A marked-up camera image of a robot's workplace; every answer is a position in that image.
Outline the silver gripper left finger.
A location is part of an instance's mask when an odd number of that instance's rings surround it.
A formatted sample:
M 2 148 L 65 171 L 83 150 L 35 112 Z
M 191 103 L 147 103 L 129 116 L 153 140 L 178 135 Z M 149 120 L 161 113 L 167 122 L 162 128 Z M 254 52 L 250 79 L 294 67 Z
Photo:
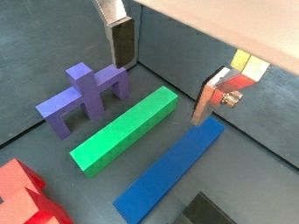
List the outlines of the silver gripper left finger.
M 127 15 L 122 0 L 93 0 L 106 25 L 113 62 L 125 67 L 135 58 L 135 20 Z

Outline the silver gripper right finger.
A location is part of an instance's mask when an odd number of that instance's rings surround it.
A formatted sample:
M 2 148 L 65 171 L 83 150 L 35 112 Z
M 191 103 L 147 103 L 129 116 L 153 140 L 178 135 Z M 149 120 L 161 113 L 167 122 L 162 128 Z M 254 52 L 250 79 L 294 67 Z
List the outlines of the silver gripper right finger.
M 221 105 L 231 108 L 239 103 L 241 89 L 256 85 L 270 68 L 270 63 L 250 53 L 237 50 L 230 63 L 231 68 L 222 67 L 202 85 L 191 122 L 201 125 Z

